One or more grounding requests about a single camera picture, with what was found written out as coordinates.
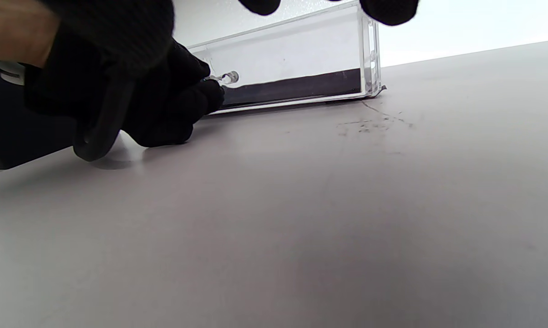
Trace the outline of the person's left hand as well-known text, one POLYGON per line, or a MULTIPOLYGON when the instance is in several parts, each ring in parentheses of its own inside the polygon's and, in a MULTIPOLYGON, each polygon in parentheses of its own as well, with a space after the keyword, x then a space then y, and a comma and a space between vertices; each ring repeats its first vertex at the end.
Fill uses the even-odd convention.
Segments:
MULTIPOLYGON (((224 102, 223 89, 209 74, 207 63, 174 41, 164 60, 137 81, 122 131, 142 147, 186 143, 195 123, 224 102)), ((42 68, 25 65, 24 102, 33 112, 90 127, 107 84, 97 48, 63 37, 53 43, 42 68)))

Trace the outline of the person's right hand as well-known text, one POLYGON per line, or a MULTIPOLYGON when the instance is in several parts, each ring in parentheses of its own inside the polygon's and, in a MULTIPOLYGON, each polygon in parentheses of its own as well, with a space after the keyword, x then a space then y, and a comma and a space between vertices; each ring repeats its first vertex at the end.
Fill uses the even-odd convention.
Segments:
MULTIPOLYGON (((172 0, 36 0, 72 32, 101 49, 106 60, 131 75, 160 62, 173 40, 172 0)), ((276 12, 280 0, 239 0, 259 16, 276 12)), ((416 16, 419 0, 359 0, 367 16, 398 26, 416 16)))

